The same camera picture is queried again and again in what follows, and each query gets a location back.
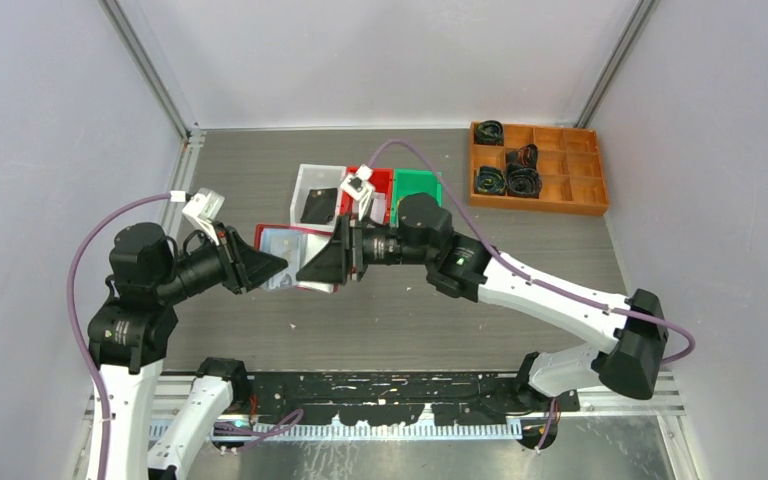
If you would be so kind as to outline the red leather card holder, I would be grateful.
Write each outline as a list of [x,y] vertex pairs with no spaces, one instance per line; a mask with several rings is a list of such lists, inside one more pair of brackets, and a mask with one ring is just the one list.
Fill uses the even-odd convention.
[[287,261],[288,266],[273,275],[261,289],[267,292],[298,288],[332,294],[336,284],[299,281],[296,274],[302,266],[318,254],[327,244],[330,234],[291,225],[258,224],[255,247]]

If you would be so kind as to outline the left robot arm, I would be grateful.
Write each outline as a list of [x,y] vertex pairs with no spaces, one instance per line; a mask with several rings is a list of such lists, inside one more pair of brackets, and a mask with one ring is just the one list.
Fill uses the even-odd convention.
[[184,479],[220,415],[245,409],[252,397],[241,360],[205,359],[184,406],[155,443],[149,441],[155,391],[178,323],[175,306],[220,285],[250,292],[288,263],[248,245],[232,227],[204,233],[192,252],[178,253],[155,223],[120,231],[109,255],[109,295],[88,325],[92,364],[104,383],[94,418],[91,460],[105,479]]

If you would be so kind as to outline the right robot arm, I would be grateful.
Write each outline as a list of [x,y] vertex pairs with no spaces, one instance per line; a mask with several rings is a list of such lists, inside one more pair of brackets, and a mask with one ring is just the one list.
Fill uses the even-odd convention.
[[662,313],[656,295],[638,290],[627,298],[535,270],[456,232],[450,211],[424,193],[403,199],[398,217],[396,226],[386,227],[341,216],[297,280],[344,285],[372,265],[422,265],[439,293],[525,313],[582,340],[576,348],[524,358],[514,387],[525,409],[537,411],[553,397],[595,386],[652,398],[668,339],[665,327],[650,321]]

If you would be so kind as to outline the black credit card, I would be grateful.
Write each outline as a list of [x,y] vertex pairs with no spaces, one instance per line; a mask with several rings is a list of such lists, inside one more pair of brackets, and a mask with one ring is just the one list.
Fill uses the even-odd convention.
[[304,224],[327,225],[335,218],[338,209],[337,188],[311,189],[305,199],[300,222]]

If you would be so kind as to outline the white credit card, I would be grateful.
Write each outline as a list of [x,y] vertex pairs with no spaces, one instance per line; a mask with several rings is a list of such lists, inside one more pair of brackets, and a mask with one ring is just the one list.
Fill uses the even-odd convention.
[[386,195],[376,193],[360,201],[354,201],[351,213],[358,220],[367,223],[384,224],[387,216],[387,206]]

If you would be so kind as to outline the white plastic bin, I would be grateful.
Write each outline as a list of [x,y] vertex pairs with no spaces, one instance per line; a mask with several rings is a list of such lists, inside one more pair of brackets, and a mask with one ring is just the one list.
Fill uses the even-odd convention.
[[344,166],[301,164],[290,204],[290,224],[332,232],[339,214]]

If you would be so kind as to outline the red plastic bin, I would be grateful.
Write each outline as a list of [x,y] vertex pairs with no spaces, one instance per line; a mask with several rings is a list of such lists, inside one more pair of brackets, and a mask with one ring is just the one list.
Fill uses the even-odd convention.
[[[388,168],[375,168],[369,181],[374,185],[376,193],[385,194],[388,201],[387,216],[385,223],[382,225],[388,225],[391,220],[391,202],[393,196],[393,181],[394,170]],[[351,213],[353,200],[349,195],[343,193],[340,202],[339,214]]]

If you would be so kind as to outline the green plastic bin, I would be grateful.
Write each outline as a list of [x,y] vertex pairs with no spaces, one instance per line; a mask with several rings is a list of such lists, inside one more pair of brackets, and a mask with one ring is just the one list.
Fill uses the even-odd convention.
[[439,206],[443,202],[443,188],[435,174],[427,170],[395,169],[392,182],[390,225],[399,222],[398,206],[406,196],[426,193],[436,200]]

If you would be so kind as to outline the orange compartment tray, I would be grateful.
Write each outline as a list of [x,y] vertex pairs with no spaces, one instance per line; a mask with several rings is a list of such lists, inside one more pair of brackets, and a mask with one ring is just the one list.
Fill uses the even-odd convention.
[[[603,216],[610,197],[603,171],[598,136],[589,129],[502,123],[504,145],[477,145],[470,125],[467,188],[473,206]],[[506,174],[505,153],[527,144],[539,149],[537,172],[543,187],[538,198],[520,198],[473,192],[473,180],[480,166],[493,166]]]

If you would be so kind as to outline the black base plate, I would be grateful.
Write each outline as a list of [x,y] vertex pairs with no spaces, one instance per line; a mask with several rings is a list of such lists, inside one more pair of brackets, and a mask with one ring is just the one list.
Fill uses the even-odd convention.
[[231,410],[274,425],[299,410],[304,426],[408,426],[430,410],[436,426],[500,425],[545,414],[549,401],[500,372],[221,373]]

